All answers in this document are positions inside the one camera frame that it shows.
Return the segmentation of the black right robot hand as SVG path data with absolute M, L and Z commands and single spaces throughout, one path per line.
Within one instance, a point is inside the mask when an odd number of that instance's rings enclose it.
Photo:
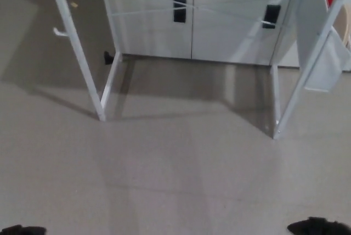
M 338 221 L 329 221 L 323 217 L 309 217 L 287 226 L 292 234 L 350 235 L 350 226 Z

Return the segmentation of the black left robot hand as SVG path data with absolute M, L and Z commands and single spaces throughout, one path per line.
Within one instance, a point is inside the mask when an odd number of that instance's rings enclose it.
M 47 229 L 39 226 L 15 225 L 1 230 L 1 235 L 45 235 Z

